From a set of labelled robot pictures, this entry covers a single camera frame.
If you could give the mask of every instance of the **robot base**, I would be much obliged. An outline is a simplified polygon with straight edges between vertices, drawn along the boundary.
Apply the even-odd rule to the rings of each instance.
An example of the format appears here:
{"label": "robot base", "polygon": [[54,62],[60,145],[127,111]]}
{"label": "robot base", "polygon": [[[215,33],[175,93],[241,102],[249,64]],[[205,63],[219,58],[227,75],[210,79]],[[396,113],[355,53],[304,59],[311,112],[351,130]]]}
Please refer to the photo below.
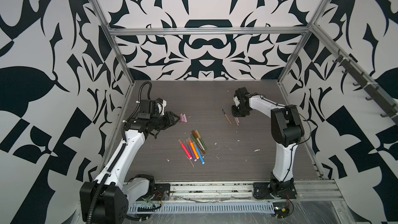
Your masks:
{"label": "robot base", "polygon": [[269,183],[253,183],[253,197],[262,199],[296,199],[296,188],[293,184],[294,179],[280,182],[273,174]]}

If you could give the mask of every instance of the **black cable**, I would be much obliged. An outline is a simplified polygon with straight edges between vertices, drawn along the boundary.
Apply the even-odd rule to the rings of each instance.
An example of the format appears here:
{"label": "black cable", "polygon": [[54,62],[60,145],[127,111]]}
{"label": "black cable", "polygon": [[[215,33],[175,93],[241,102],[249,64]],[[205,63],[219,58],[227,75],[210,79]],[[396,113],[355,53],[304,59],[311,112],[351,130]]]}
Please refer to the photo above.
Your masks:
{"label": "black cable", "polygon": [[[119,150],[119,152],[117,153],[115,159],[113,160],[113,162],[112,162],[111,165],[109,166],[107,172],[111,172],[111,171],[112,171],[113,167],[115,166],[115,164],[116,164],[117,161],[119,160],[120,156],[122,156],[122,153],[123,153],[125,147],[126,147],[126,143],[122,144],[122,147],[120,148],[120,150]],[[97,205],[98,197],[99,197],[100,194],[102,193],[102,188],[103,188],[103,186],[104,186],[104,184],[105,184],[105,182],[106,182],[106,180],[107,180],[107,178],[108,178],[109,176],[110,176],[110,174],[106,173],[106,174],[102,177],[102,180],[101,180],[101,182],[99,183],[99,185],[98,185],[98,187],[97,187],[97,189],[96,189],[96,192],[94,193],[93,199],[91,200],[91,203],[90,203],[90,208],[88,209],[87,221],[86,221],[87,224],[91,224],[91,223],[92,223],[92,217],[93,217],[93,214],[94,214],[94,210],[95,210],[95,208],[96,208],[96,205]]]}
{"label": "black cable", "polygon": [[[141,85],[140,90],[139,90],[139,92],[138,92],[138,104],[137,104],[137,107],[135,108],[134,112],[130,115],[130,117],[127,118],[127,121],[129,121],[129,120],[135,115],[135,113],[137,112],[138,108],[140,107],[142,89],[144,88],[144,86],[145,86],[146,84],[149,84],[147,97],[148,97],[148,99],[150,99],[150,91],[151,91],[151,89],[152,89],[152,83],[151,83],[151,82],[144,82],[144,83]],[[124,141],[126,141],[126,136],[125,136],[125,133],[124,133],[125,126],[126,126],[126,123],[124,123],[123,128],[122,128],[122,130],[121,130],[121,132],[122,132],[122,139],[123,139]],[[117,161],[118,161],[119,158],[122,156],[122,153],[123,153],[125,147],[126,147],[126,143],[122,144],[122,147],[120,148],[119,152],[117,153],[115,159],[112,161],[112,163],[111,163],[111,165],[109,166],[107,172],[111,172],[112,169],[113,169],[113,167],[115,167]],[[101,182],[99,183],[99,185],[98,185],[98,187],[97,187],[97,189],[96,189],[96,192],[94,193],[93,199],[92,199],[92,201],[91,201],[91,203],[90,203],[90,208],[89,208],[89,211],[88,211],[88,215],[87,215],[87,222],[86,222],[87,224],[91,224],[91,223],[92,223],[92,217],[93,217],[93,214],[94,214],[95,207],[96,207],[96,205],[97,205],[98,197],[99,197],[100,194],[102,193],[102,188],[103,188],[103,186],[105,185],[105,182],[106,182],[106,180],[107,180],[107,178],[108,178],[109,176],[110,176],[110,174],[106,173],[106,174],[104,175],[104,177],[102,177],[102,180],[101,180]]]}
{"label": "black cable", "polygon": [[[272,102],[272,101],[267,100],[266,97],[265,97],[264,95],[260,95],[260,98],[261,98],[262,100],[265,100],[265,101],[267,101],[267,102],[270,102],[270,103],[274,104],[275,106],[279,106],[278,103],[274,103],[274,102]],[[303,115],[301,115],[301,113],[299,113],[298,111],[296,111],[296,110],[294,110],[294,109],[291,109],[291,108],[288,107],[288,106],[285,106],[285,107],[288,108],[288,109],[290,109],[290,110],[292,110],[292,111],[294,111],[294,112],[297,112],[303,119],[305,119],[305,117],[304,117]],[[304,120],[304,121],[307,122],[308,127],[310,128],[310,136],[308,136],[308,138],[307,138],[305,141],[296,143],[296,144],[293,145],[292,148],[290,149],[290,150],[291,150],[291,153],[290,153],[290,165],[289,165],[289,168],[287,169],[286,176],[285,176],[285,178],[283,178],[282,182],[285,181],[285,179],[286,179],[286,177],[287,177],[287,174],[289,174],[289,171],[290,171],[290,169],[291,169],[291,167],[292,167],[292,162],[293,162],[293,148],[294,148],[296,145],[299,145],[299,144],[302,144],[302,143],[307,142],[307,141],[311,138],[311,133],[312,133],[311,125],[310,125],[310,123],[308,123],[308,120]]]}
{"label": "black cable", "polygon": [[302,144],[302,143],[307,142],[307,141],[311,138],[311,133],[312,133],[311,125],[310,125],[310,123],[308,123],[308,121],[306,121],[306,122],[307,122],[307,124],[308,124],[308,127],[310,128],[310,136],[308,136],[308,138],[307,138],[305,141],[300,142],[300,143],[296,143],[296,144],[293,145],[292,148],[290,149],[290,150],[291,150],[291,153],[290,153],[290,165],[289,165],[289,168],[287,169],[286,176],[285,176],[285,178],[283,178],[282,182],[285,181],[285,179],[286,179],[286,177],[287,177],[287,174],[289,174],[289,171],[290,171],[290,169],[291,169],[291,167],[292,167],[292,162],[293,162],[293,148],[294,148],[296,145],[299,145],[299,144]]}
{"label": "black cable", "polygon": [[150,91],[151,91],[151,89],[152,89],[152,83],[151,83],[151,82],[144,82],[144,83],[141,85],[140,90],[138,91],[138,103],[137,103],[137,106],[135,107],[134,112],[126,119],[126,121],[131,120],[131,118],[132,118],[132,117],[135,115],[135,113],[138,111],[138,108],[140,107],[142,89],[144,88],[144,86],[145,86],[146,84],[149,84],[147,97],[148,97],[148,99],[150,99]]}
{"label": "black cable", "polygon": [[138,217],[130,217],[130,216],[126,215],[126,219],[135,220],[135,221],[143,221],[143,220],[149,219],[149,217],[148,218],[138,218]]}
{"label": "black cable", "polygon": [[94,193],[93,199],[91,200],[91,203],[90,203],[90,208],[88,209],[87,221],[86,221],[87,224],[91,224],[92,223],[92,217],[93,217],[93,214],[94,214],[94,209],[96,208],[98,197],[102,193],[102,187],[105,184],[105,182],[106,182],[108,177],[109,177],[108,173],[106,173],[102,177],[102,180],[99,183],[96,192]]}
{"label": "black cable", "polygon": [[[151,83],[151,82],[144,82],[144,83],[141,85],[140,90],[138,91],[138,103],[137,103],[137,106],[135,107],[134,112],[132,112],[132,114],[127,118],[126,122],[129,121],[129,120],[131,120],[131,118],[135,115],[135,113],[136,113],[136,112],[138,111],[138,109],[140,108],[141,93],[142,93],[142,89],[144,88],[144,86],[145,86],[146,84],[149,84],[147,97],[148,97],[148,99],[150,99],[150,91],[151,91],[151,89],[152,89],[152,83]],[[121,132],[122,132],[122,139],[123,139],[124,141],[126,141],[126,135],[125,135],[125,133],[124,133],[125,126],[126,126],[126,123],[124,123],[123,128],[122,128],[122,130],[121,130]]]}
{"label": "black cable", "polygon": [[157,207],[150,208],[150,209],[143,208],[143,207],[137,207],[137,210],[140,209],[140,210],[146,210],[147,212],[149,212],[149,211],[155,211],[157,209],[160,209],[161,207],[162,207],[162,203],[159,202],[159,206],[157,206]]}
{"label": "black cable", "polygon": [[293,214],[293,211],[295,210],[295,206],[294,206],[293,202],[292,202],[290,199],[288,199],[288,200],[289,200],[289,202],[292,204],[292,211],[289,212],[289,214],[288,214],[286,217],[288,217],[289,215],[292,215],[292,214]]}

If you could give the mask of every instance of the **pink marker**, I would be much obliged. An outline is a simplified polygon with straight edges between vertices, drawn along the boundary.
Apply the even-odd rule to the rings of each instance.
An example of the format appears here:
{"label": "pink marker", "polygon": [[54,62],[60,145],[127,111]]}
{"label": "pink marker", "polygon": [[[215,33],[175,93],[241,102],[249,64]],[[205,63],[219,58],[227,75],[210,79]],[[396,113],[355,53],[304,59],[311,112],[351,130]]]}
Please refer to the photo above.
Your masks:
{"label": "pink marker", "polygon": [[181,139],[179,139],[178,142],[180,143],[181,147],[184,149],[185,154],[187,155],[187,157],[188,157],[189,159],[192,159],[191,154],[187,151],[187,148],[185,148],[185,145],[181,142]]}

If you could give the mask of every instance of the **gray wooden table surface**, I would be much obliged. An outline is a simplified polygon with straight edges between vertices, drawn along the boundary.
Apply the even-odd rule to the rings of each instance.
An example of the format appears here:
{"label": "gray wooden table surface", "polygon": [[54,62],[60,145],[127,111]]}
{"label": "gray wooden table surface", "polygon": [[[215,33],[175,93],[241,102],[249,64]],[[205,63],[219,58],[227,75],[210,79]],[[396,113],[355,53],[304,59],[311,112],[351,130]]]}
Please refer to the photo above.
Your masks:
{"label": "gray wooden table surface", "polygon": [[[126,115],[130,115],[144,81],[136,81]],[[264,94],[285,103],[275,81],[152,81],[151,98],[167,101],[166,111],[185,113],[187,123],[177,123],[161,131],[157,139],[148,136],[137,152],[126,180],[136,174],[149,174],[157,181],[267,180],[275,164],[276,142],[271,136],[271,119],[253,110],[239,118],[231,114],[233,95],[239,87]],[[142,98],[146,99],[145,86]],[[222,109],[229,115],[228,123]],[[205,164],[188,160],[178,143],[197,129],[208,150]],[[311,159],[303,145],[297,147],[293,166],[295,179],[317,179]]]}

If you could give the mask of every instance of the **blue marker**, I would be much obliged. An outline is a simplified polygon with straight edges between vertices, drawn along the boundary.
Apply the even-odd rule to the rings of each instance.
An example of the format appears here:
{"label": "blue marker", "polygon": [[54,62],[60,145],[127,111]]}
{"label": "blue marker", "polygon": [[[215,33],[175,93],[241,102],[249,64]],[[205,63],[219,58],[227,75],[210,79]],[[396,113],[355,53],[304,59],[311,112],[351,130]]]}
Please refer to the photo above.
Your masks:
{"label": "blue marker", "polygon": [[200,154],[200,151],[199,151],[198,147],[196,146],[196,143],[195,142],[192,142],[192,143],[193,143],[193,146],[195,146],[195,150],[198,153],[200,161],[202,162],[202,164],[205,164],[205,161],[203,160],[202,154]]}

